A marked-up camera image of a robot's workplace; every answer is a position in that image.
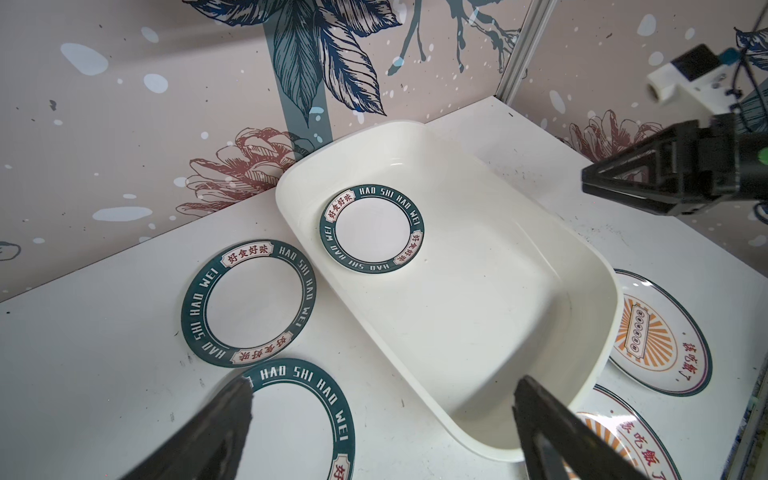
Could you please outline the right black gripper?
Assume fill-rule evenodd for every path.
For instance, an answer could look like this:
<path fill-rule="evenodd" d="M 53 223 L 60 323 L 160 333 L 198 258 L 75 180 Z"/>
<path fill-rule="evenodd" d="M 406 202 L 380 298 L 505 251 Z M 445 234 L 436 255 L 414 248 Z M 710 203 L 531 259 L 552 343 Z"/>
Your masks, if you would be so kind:
<path fill-rule="evenodd" d="M 725 202 L 767 204 L 767 133 L 740 133 L 737 117 L 674 124 L 588 166 L 582 191 L 646 213 L 688 216 Z"/>

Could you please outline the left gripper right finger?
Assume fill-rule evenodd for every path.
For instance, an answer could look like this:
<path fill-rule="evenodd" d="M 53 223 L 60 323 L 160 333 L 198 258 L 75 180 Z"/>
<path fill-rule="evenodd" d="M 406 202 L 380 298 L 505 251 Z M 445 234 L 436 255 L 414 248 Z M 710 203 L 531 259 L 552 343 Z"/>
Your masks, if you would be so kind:
<path fill-rule="evenodd" d="M 533 377 L 517 383 L 512 411 L 531 479 L 644 479 Z"/>

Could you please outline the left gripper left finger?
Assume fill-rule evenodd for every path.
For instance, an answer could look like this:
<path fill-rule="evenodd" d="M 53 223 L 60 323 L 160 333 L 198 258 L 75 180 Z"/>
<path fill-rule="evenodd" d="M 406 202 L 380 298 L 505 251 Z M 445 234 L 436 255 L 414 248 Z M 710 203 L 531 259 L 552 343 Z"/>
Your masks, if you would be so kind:
<path fill-rule="evenodd" d="M 237 378 L 127 479 L 233 479 L 252 419 L 252 388 Z"/>

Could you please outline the orange sunburst plate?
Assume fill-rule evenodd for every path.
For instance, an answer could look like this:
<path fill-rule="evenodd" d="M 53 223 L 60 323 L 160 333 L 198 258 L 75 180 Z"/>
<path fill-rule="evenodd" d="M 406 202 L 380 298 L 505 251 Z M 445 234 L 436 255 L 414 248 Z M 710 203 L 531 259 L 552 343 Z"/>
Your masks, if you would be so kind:
<path fill-rule="evenodd" d="M 611 390 L 596 384 L 584 410 L 576 416 L 647 478 L 681 478 L 667 448 L 649 423 Z"/>
<path fill-rule="evenodd" d="M 617 269 L 623 311 L 611 363 L 657 393 L 690 397 L 711 381 L 712 355 L 685 307 L 650 279 Z"/>

